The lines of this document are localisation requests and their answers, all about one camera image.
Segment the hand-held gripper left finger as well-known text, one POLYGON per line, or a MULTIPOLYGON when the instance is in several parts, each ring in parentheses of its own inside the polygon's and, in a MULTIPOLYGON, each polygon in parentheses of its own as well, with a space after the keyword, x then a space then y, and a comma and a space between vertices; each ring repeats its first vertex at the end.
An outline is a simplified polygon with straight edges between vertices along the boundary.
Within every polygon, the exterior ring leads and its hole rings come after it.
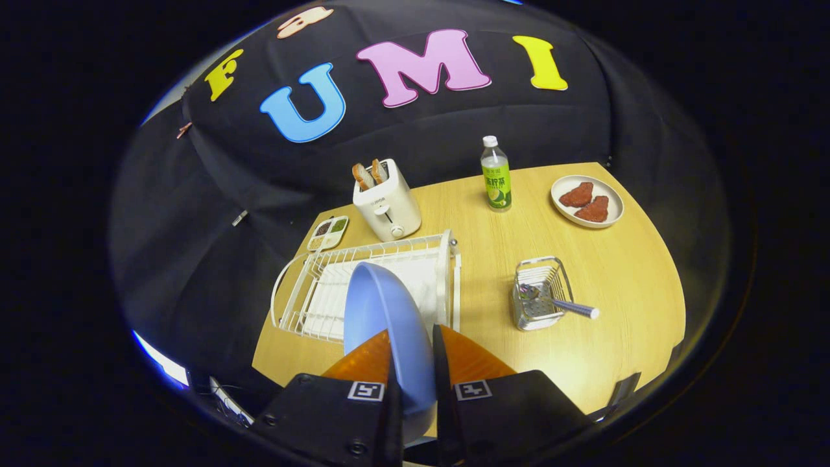
POLYGON ((251 431, 291 466, 403 465, 403 391, 388 331, 323 375, 296 375, 251 431))

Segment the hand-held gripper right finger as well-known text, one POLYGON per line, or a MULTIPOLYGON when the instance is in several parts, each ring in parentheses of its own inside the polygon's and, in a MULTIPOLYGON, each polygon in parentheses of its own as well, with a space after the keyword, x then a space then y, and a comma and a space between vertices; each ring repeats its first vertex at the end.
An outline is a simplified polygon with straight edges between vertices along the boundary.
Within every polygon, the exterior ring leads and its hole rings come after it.
POLYGON ((471 338, 433 326, 438 464, 534 466, 593 420, 541 370, 516 372, 471 338))

